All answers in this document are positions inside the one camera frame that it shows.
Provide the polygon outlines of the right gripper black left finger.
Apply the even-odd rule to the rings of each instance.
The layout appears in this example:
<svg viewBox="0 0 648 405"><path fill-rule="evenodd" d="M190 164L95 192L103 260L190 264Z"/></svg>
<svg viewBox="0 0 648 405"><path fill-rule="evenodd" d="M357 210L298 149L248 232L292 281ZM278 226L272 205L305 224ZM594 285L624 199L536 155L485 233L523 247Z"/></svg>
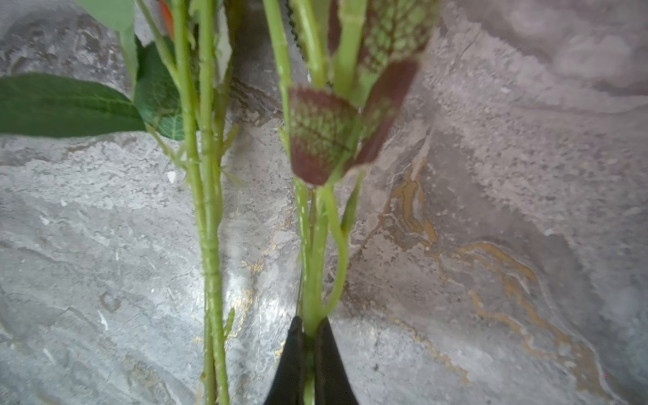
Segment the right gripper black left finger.
<svg viewBox="0 0 648 405"><path fill-rule="evenodd" d="M304 405L305 334L303 321L294 317L289 330L273 384L264 405Z"/></svg>

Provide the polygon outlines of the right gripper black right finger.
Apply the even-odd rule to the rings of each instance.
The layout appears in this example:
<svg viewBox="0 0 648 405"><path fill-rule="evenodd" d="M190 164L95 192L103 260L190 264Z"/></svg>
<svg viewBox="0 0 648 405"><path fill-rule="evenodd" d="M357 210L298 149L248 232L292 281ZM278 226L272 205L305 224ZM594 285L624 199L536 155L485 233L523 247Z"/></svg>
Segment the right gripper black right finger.
<svg viewBox="0 0 648 405"><path fill-rule="evenodd" d="M315 405L358 405L327 318L317 329L314 357Z"/></svg>

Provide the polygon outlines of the pink carnation spray stem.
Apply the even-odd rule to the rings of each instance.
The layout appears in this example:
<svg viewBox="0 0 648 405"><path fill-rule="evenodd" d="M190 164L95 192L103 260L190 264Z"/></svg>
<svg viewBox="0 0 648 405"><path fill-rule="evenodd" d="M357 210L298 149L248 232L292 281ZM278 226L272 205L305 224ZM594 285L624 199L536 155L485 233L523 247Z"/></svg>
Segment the pink carnation spray stem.
<svg viewBox="0 0 648 405"><path fill-rule="evenodd" d="M221 162L237 126L225 123L232 53L242 1L163 1L155 23L142 1L84 1L82 8L116 32L131 89L51 74L1 79L1 131L79 138L145 131L187 172L204 269L204 401L230 402L219 261L223 215Z"/></svg>

